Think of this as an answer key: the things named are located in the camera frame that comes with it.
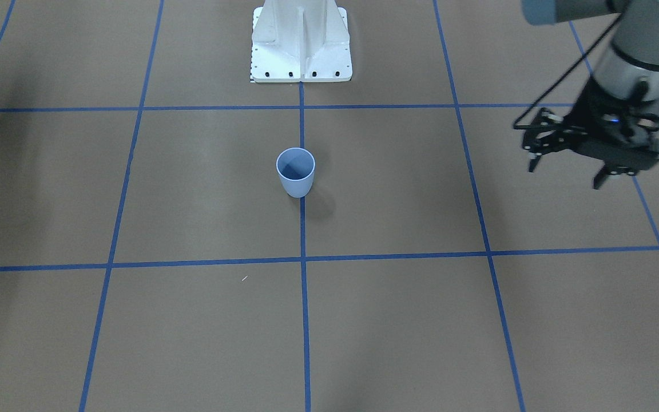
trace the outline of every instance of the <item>white metal bracket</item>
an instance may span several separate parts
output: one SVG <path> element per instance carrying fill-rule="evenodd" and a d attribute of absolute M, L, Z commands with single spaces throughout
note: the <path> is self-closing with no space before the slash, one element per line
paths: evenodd
<path fill-rule="evenodd" d="M 347 11 L 335 0 L 266 0 L 253 11 L 251 81 L 348 81 Z"/>

